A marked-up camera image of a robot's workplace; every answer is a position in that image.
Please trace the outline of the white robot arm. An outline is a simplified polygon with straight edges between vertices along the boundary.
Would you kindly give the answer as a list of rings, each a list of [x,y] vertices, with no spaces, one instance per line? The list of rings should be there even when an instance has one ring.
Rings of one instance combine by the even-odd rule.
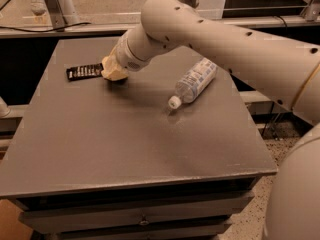
[[[262,240],[320,240],[320,47],[211,21],[178,0],[147,0],[139,25],[104,58],[102,75],[123,79],[178,46],[311,124],[274,179]]]

